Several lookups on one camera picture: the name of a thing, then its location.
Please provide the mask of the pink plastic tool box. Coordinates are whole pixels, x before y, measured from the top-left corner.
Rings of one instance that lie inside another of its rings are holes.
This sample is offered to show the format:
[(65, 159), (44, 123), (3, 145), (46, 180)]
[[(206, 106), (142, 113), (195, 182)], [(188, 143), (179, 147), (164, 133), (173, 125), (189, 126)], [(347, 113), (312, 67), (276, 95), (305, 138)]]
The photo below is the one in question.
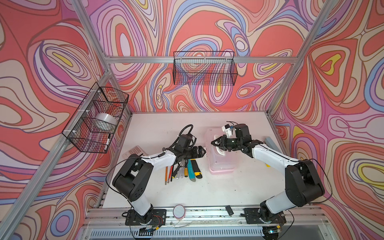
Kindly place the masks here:
[(205, 133), (206, 155), (212, 175), (230, 174), (238, 167), (238, 159), (235, 152), (225, 152), (219, 147), (212, 145), (212, 141), (223, 135), (224, 132), (221, 129), (208, 129)]

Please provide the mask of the red handled hex key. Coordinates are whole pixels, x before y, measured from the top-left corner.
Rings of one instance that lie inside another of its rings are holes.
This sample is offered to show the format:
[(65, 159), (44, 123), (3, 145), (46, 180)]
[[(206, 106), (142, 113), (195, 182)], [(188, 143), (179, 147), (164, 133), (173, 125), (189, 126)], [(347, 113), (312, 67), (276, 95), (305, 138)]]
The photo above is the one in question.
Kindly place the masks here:
[(169, 171), (169, 175), (168, 175), (168, 180), (167, 180), (167, 183), (168, 183), (168, 184), (169, 184), (170, 181), (172, 180), (173, 168), (174, 168), (174, 166), (171, 166), (171, 167), (170, 167), (170, 171)]

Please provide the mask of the orange handled hex key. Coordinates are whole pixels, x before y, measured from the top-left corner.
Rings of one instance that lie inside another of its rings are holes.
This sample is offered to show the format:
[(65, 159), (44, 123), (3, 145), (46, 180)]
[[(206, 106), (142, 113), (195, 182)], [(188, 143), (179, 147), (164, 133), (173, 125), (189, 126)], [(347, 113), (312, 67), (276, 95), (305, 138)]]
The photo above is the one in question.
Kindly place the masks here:
[(168, 167), (166, 167), (166, 170), (165, 170), (165, 185), (167, 185), (168, 183)]

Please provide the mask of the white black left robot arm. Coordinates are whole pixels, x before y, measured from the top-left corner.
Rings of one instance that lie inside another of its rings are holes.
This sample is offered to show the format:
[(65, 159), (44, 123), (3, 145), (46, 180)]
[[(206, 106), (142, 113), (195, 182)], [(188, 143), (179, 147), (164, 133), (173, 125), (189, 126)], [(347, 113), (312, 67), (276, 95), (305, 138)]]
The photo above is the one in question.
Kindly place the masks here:
[(204, 157), (206, 150), (196, 146), (192, 134), (177, 137), (174, 143), (160, 153), (151, 156), (132, 154), (112, 180), (112, 186), (130, 203), (134, 213), (144, 219), (153, 215), (153, 205), (144, 195), (145, 189), (154, 171), (179, 165), (184, 160)]

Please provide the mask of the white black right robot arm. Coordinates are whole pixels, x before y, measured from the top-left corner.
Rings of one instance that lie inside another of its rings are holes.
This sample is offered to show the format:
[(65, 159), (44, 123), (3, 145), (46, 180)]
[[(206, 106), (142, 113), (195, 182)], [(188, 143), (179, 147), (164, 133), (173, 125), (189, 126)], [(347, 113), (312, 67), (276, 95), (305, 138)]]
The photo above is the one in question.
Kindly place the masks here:
[(222, 151), (240, 151), (250, 158), (262, 161), (285, 177), (285, 190), (260, 203), (255, 214), (260, 221), (269, 223), (283, 211), (302, 207), (325, 194), (324, 185), (314, 163), (300, 161), (253, 140), (246, 124), (222, 127), (224, 135), (211, 141), (211, 145)]

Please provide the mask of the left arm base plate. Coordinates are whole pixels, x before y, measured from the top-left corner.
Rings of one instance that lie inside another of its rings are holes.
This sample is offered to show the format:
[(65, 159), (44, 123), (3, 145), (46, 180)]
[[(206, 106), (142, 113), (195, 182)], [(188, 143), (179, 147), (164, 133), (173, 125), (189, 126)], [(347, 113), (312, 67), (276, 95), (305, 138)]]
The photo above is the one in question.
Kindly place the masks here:
[(122, 213), (126, 226), (153, 226), (161, 227), (166, 223), (166, 209), (150, 209), (144, 216), (139, 215), (135, 210), (128, 210)]

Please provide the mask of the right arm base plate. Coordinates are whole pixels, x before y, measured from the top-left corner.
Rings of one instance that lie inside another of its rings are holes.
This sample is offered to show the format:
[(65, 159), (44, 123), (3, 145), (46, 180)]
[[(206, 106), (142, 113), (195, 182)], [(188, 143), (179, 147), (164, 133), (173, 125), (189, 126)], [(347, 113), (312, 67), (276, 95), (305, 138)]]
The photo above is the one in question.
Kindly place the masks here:
[(244, 208), (244, 212), (240, 213), (240, 216), (246, 219), (247, 224), (284, 225), (287, 223), (283, 212), (273, 214), (264, 208)]

